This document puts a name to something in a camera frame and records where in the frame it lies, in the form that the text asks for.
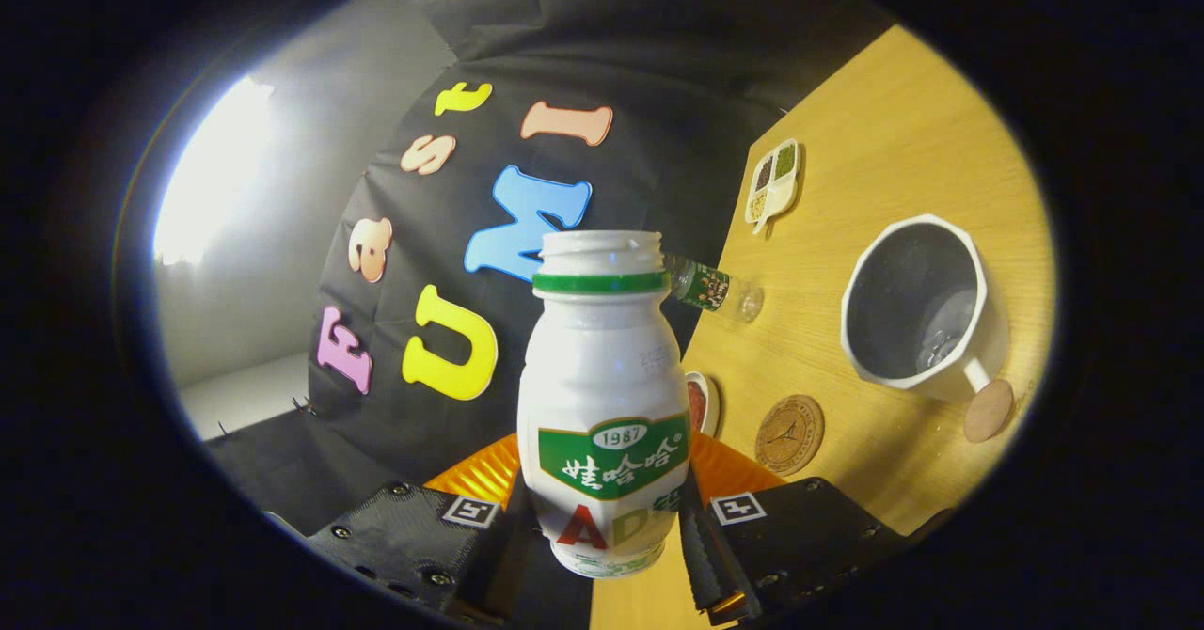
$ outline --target bottle label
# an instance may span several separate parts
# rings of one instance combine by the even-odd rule
[[[731,276],[713,267],[696,264],[694,279],[681,301],[704,311],[716,311],[727,298],[727,288],[731,284]]]
[[[686,414],[660,420],[621,418],[586,432],[539,429],[539,467],[597,499],[614,501],[643,489],[690,455]]]

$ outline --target round coaster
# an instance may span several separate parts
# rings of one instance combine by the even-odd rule
[[[815,458],[824,441],[824,410],[808,395],[791,395],[769,410],[756,434],[756,460],[792,475]]]
[[[963,430],[970,442],[985,442],[1003,430],[1011,413],[1011,384],[997,378],[979,390],[966,407]]]

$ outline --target small glass bottle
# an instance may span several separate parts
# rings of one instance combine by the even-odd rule
[[[663,257],[671,295],[683,304],[742,322],[752,322],[761,312],[765,292],[760,287],[678,254],[665,252]]]

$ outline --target bottle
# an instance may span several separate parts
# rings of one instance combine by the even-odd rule
[[[543,314],[519,381],[523,478],[560,565],[589,578],[651,566],[686,478],[690,413],[659,232],[543,236]]]
[[[752,322],[765,304],[760,287],[685,257],[666,252],[665,270],[674,299],[683,304],[742,322]]]

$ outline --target wooden table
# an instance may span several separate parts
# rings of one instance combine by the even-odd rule
[[[752,235],[743,210],[752,169],[787,137],[804,147],[795,206]],[[931,212],[974,239],[1004,300],[1009,354],[999,377],[1016,407],[973,444],[964,404],[861,381],[840,349],[840,299],[856,258],[887,224]],[[762,417],[805,394],[824,408],[815,458],[789,479],[822,477],[907,535],[956,506],[1020,429],[1054,324],[1055,270],[1035,179],[988,104],[942,57],[895,27],[749,148],[719,267],[765,288],[751,324],[703,313],[684,357],[722,395],[719,438],[755,458]],[[709,628],[694,610],[678,530],[661,561],[594,588],[591,628]]]

